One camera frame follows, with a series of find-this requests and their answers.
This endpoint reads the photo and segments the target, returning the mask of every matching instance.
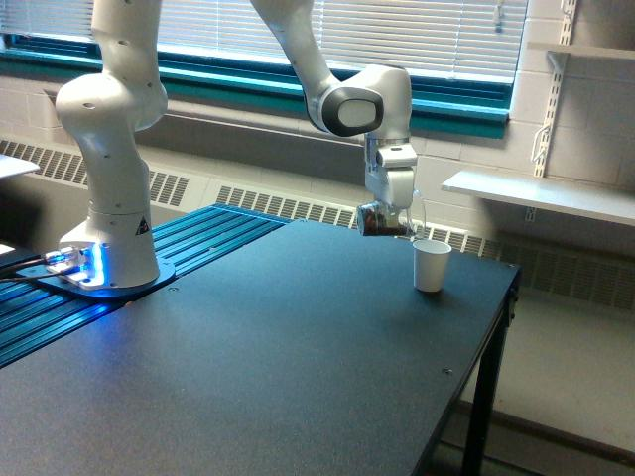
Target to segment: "white tabletop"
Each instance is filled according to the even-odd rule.
[[[40,168],[32,162],[0,154],[0,179],[28,174],[38,171],[39,169]]]

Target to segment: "black cable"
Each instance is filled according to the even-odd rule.
[[[57,273],[48,273],[46,275],[36,275],[36,276],[27,276],[27,277],[18,277],[18,278],[4,278],[0,280],[0,283],[24,283],[27,281],[35,281],[42,280],[44,278],[54,278],[55,276],[64,276],[64,275],[72,275],[73,273],[77,273],[79,271],[79,267],[75,266],[68,270],[59,271]]]
[[[0,276],[10,275],[24,268],[31,268],[32,266],[43,265],[45,262],[46,260],[44,258],[36,258],[35,260],[28,260],[21,263],[16,263],[15,265],[7,266],[6,268],[0,269]]]

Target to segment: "window sill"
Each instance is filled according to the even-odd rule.
[[[100,71],[100,59],[7,49],[0,52],[0,73],[45,75],[71,79]],[[184,70],[160,65],[162,83],[169,93],[202,97],[224,103],[251,104],[273,110],[304,111],[299,84],[231,74]],[[470,104],[413,99],[414,129],[501,139],[509,113],[506,109]]]

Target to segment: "teal window frame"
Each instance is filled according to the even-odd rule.
[[[101,70],[98,45],[4,35],[0,73],[74,78]],[[290,66],[234,59],[159,54],[169,94],[223,103],[302,112],[302,87]],[[335,70],[339,79],[355,74]],[[415,76],[412,127],[417,130],[502,139],[513,84]]]

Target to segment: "window blinds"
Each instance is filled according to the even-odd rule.
[[[317,41],[333,67],[513,81],[528,0],[317,0]],[[0,0],[2,31],[90,38],[91,0]],[[286,62],[249,0],[164,0],[160,50]]]

